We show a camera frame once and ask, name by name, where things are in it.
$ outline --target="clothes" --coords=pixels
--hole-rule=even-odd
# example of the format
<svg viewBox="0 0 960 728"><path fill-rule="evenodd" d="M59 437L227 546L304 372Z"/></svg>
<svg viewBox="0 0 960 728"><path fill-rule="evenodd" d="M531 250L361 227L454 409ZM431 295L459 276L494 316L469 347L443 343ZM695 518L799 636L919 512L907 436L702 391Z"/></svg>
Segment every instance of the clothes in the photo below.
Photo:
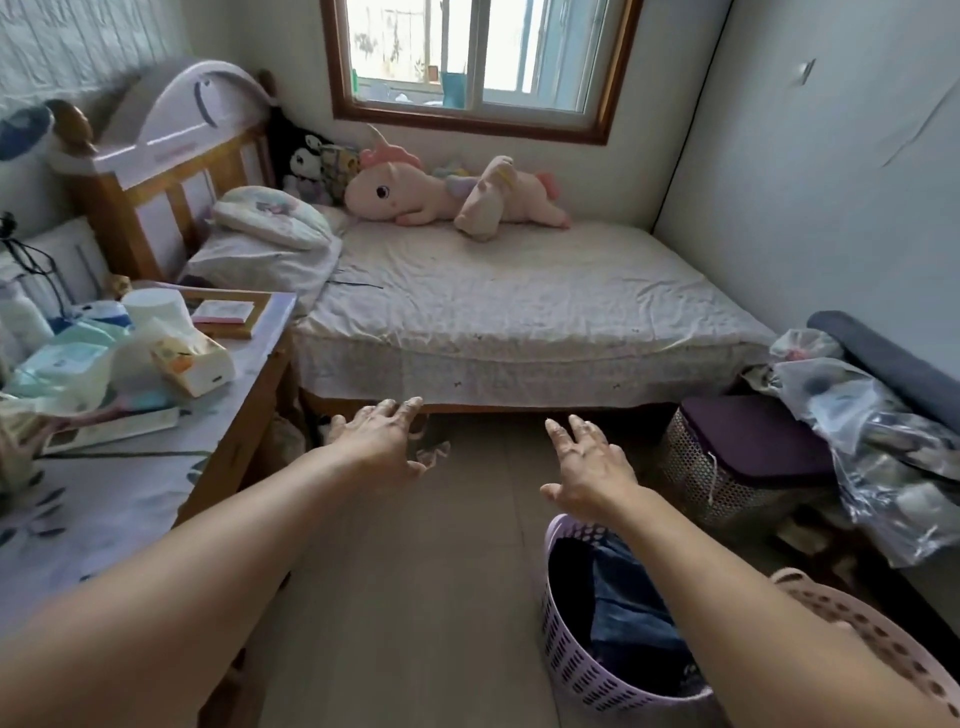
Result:
<svg viewBox="0 0 960 728"><path fill-rule="evenodd" d="M646 570L613 534L593 549L593 657L657 695L699 692L704 679Z"/></svg>
<svg viewBox="0 0 960 728"><path fill-rule="evenodd" d="M560 539L550 589L573 638L603 667L657 695L699 692L704 679L643 566L613 534L599 544Z"/></svg>

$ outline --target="cable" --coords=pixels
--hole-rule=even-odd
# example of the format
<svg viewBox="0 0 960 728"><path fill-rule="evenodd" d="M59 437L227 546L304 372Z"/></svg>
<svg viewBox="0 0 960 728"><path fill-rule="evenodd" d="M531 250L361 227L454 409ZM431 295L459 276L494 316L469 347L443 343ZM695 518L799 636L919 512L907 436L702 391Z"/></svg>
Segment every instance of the cable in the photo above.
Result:
<svg viewBox="0 0 960 728"><path fill-rule="evenodd" d="M61 279L60 269L57 267L57 262L49 253L46 253L39 248L35 248L32 245L21 243L19 240L14 238L13 233L15 231L16 220L9 212L5 212L3 216L0 217L0 241L2 241L4 247L7 248L7 251L13 258L13 262L15 262L24 273L30 276L41 276L47 281L51 290L54 292L54 296L57 298L57 306L60 309L60 316L61 318L66 319L66 305L63 302L63 297L60 295L60 289L50 278L51 276L56 276L57 279ZM43 266L36 262L36 258L34 258L33 253L43 255L47 259L47 263L49 264L50 268L49 271L44 270ZM70 296L70 293L66 290L65 286L63 291L68 297Z"/></svg>

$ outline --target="white wall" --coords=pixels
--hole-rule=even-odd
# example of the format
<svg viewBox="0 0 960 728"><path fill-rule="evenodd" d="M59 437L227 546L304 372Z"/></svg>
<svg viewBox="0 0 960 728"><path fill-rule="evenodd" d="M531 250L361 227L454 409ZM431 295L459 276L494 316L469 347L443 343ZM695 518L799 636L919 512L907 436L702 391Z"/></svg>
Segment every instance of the white wall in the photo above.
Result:
<svg viewBox="0 0 960 728"><path fill-rule="evenodd" d="M199 58L240 62L236 3L233 0L181 0L194 54Z"/></svg>
<svg viewBox="0 0 960 728"><path fill-rule="evenodd" d="M176 0L29 0L0 3L0 117L65 98L96 120L98 109L155 62L188 52ZM24 237L72 214L47 169L45 144L0 162L0 210Z"/></svg>
<svg viewBox="0 0 960 728"><path fill-rule="evenodd" d="M960 376L958 37L956 0L735 0L657 236L773 328L843 309Z"/></svg>
<svg viewBox="0 0 960 728"><path fill-rule="evenodd" d="M729 0L646 0L623 93L606 147L418 129L385 128L428 167L459 158L482 169L507 154L529 171L552 171L561 204L575 217L649 228L660 207L719 36ZM358 124L335 122L330 108L323 25L317 0L235 0L247 68L277 77L280 98L303 126L343 141L369 143Z"/></svg>

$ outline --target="mattress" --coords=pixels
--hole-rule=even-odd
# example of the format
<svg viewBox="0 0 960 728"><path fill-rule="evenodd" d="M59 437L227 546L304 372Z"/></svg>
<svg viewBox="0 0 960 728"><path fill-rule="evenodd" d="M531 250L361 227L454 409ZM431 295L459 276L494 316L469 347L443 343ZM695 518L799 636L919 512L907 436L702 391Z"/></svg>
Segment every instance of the mattress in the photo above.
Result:
<svg viewBox="0 0 960 728"><path fill-rule="evenodd" d="M719 393L773 332L636 228L359 223L294 328L328 399L632 407Z"/></svg>

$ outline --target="white container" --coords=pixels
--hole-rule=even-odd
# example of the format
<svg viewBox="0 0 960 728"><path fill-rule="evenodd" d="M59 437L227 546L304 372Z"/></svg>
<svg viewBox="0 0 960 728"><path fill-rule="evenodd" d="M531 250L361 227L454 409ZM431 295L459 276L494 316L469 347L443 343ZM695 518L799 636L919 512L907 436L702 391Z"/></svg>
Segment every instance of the white container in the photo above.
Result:
<svg viewBox="0 0 960 728"><path fill-rule="evenodd" d="M43 313L15 280L0 284L0 322L27 356L54 337Z"/></svg>
<svg viewBox="0 0 960 728"><path fill-rule="evenodd" d="M183 294L174 288L138 288L124 296L120 303L137 328L146 327L152 319L159 319L179 331L195 328Z"/></svg>

